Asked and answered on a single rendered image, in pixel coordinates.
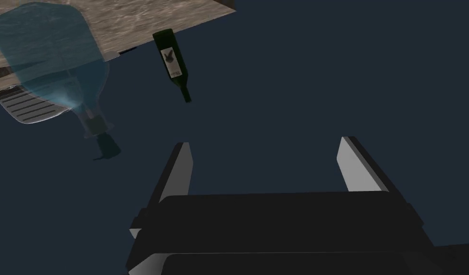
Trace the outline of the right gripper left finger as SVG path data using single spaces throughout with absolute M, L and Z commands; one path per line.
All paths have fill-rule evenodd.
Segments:
M 148 202 L 151 210 L 162 199 L 169 196 L 188 195 L 193 168 L 193 159 L 188 142 L 177 143 L 161 173 Z

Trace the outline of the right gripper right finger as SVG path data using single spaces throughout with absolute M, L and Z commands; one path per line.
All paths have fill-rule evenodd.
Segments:
M 385 191 L 401 200 L 401 192 L 354 136 L 340 140 L 337 164 L 348 191 Z

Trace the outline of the dark green wine bottle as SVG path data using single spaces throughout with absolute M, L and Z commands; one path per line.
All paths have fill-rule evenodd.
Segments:
M 188 70 L 173 29 L 163 29 L 155 32 L 152 37 L 163 59 L 170 80 L 180 89 L 185 102 L 191 102 L 192 99 L 187 87 Z

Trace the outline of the grey slotted sink drainer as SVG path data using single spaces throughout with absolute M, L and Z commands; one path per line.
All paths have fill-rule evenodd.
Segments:
M 0 105 L 15 120 L 34 124 L 70 111 L 83 100 L 75 79 L 58 80 L 35 87 L 23 85 L 0 90 Z

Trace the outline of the clear blue glass bottle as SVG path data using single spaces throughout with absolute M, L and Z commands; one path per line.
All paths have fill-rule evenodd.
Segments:
M 31 91 L 58 80 L 75 79 L 82 102 L 73 107 L 87 137 L 95 137 L 102 159 L 121 150 L 109 135 L 99 96 L 109 73 L 83 15 L 73 6 L 29 2 L 0 15 L 0 52 L 8 69 Z

